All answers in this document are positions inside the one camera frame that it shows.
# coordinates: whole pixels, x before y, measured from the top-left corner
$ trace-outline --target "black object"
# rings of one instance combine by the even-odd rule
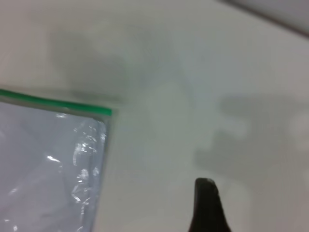
[[[189,232],[231,232],[215,182],[198,178],[195,182],[194,214]]]

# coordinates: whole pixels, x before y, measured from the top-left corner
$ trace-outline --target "ziplock bag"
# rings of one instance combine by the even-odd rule
[[[0,231],[90,232],[111,110],[6,90],[0,100]]]

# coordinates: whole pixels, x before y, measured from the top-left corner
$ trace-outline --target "white table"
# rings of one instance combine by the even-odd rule
[[[212,0],[15,2],[1,84],[118,109],[95,232],[187,231],[197,177],[233,231],[308,230],[309,40]]]

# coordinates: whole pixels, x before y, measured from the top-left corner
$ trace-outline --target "clear plastic bag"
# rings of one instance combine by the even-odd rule
[[[0,102],[0,231],[90,232],[106,122]]]

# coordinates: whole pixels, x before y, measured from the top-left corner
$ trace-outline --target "green stripe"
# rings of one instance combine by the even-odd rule
[[[0,96],[4,96],[4,97],[16,99],[16,100],[21,100],[21,101],[26,101],[30,103],[47,105],[47,106],[64,107],[69,110],[84,111],[88,113],[95,113],[95,114],[108,115],[108,116],[112,115],[112,110],[109,108],[81,104],[81,103],[73,103],[73,102],[67,102],[67,101],[50,100],[50,99],[45,99],[45,98],[34,97],[31,95],[27,95],[27,94],[16,93],[16,92],[4,90],[4,89],[0,89]]]

